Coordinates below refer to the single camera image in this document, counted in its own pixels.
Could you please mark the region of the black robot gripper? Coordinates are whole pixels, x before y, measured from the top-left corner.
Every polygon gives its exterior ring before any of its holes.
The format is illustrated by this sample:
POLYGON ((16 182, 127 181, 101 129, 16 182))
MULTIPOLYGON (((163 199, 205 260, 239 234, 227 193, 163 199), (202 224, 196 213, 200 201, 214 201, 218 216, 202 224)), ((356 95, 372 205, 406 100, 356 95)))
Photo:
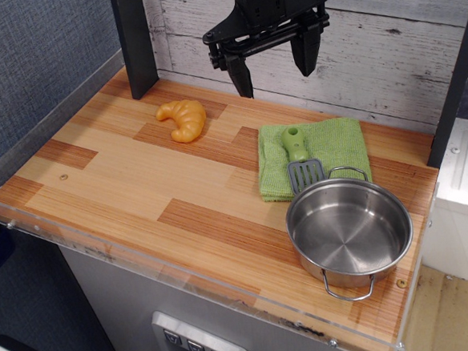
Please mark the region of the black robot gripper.
POLYGON ((316 69, 321 34, 329 24, 327 0, 234 0, 230 15, 203 36, 211 64, 228 68, 239 95, 253 97, 248 56, 290 42, 301 74, 316 69))

